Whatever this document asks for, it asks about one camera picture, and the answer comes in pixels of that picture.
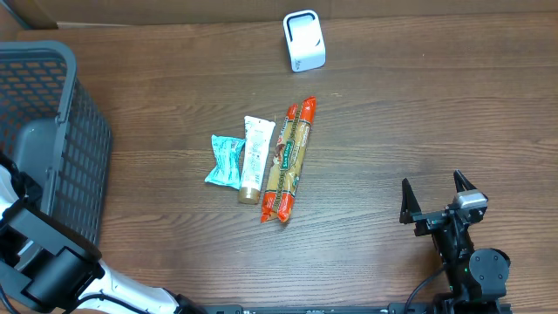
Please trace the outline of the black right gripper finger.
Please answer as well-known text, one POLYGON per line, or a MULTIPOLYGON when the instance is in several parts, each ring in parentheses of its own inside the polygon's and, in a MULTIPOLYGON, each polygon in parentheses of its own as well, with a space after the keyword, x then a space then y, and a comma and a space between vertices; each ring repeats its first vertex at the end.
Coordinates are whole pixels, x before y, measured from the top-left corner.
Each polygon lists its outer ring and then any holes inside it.
POLYGON ((422 214, 418 200, 412 191, 412 186, 407 179, 402 180, 402 204, 399 222, 409 224, 414 222, 414 217, 422 214))
POLYGON ((476 187, 458 169, 453 172, 453 179, 457 192, 465 192, 476 189, 476 187))

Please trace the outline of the orange spaghetti packet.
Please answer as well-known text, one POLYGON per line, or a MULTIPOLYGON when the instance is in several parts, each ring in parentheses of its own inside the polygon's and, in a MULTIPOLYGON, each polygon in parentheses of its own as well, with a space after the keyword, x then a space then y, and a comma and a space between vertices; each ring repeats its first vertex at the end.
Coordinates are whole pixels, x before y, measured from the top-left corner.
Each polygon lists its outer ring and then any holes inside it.
POLYGON ((316 105, 316 98, 312 96, 301 104, 293 104, 286 113, 263 195, 261 222, 273 219, 287 222, 291 216, 316 105))

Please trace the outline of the white tube with gold cap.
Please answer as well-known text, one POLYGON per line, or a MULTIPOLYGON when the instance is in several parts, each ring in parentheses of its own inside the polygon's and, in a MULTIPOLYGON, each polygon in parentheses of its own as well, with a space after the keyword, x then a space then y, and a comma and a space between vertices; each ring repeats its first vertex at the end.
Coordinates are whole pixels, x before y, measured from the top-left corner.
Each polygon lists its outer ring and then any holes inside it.
POLYGON ((244 117, 245 151, 238 201, 257 204, 269 154, 269 144, 276 123, 251 116, 244 117))

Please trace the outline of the mint green wipes packet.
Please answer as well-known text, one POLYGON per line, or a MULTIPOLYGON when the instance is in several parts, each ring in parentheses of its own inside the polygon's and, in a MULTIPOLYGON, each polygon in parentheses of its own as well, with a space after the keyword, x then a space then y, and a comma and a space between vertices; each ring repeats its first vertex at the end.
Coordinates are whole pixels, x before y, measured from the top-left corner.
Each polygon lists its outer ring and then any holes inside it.
POLYGON ((241 187, 240 157, 245 139, 213 135, 211 137, 215 167, 205 178, 206 183, 239 189, 241 187))

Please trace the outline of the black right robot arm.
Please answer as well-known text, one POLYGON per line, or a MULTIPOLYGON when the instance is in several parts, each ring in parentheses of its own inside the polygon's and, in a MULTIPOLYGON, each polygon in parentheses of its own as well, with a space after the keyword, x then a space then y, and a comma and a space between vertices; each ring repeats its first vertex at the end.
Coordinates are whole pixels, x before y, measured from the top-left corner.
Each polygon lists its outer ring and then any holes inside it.
POLYGON ((407 298, 404 313, 510 313, 500 299, 507 294, 510 257, 500 249, 476 249, 468 229, 481 222, 488 197, 459 170, 453 172, 456 195, 437 212, 424 213, 407 179, 402 180, 399 221, 413 224, 416 236, 431 236, 441 266, 423 280, 407 298), (412 304, 418 293, 436 277, 445 274, 450 291, 429 304, 412 304))

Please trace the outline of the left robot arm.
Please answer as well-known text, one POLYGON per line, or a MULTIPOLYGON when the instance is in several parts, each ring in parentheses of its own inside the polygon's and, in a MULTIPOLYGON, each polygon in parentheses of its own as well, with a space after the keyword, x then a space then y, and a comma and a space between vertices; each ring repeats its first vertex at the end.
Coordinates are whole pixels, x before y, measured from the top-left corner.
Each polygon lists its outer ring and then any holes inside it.
POLYGON ((42 188, 1 157, 1 300, 41 313, 59 308, 104 313, 202 313, 181 294, 112 270, 98 248, 37 208, 42 188))

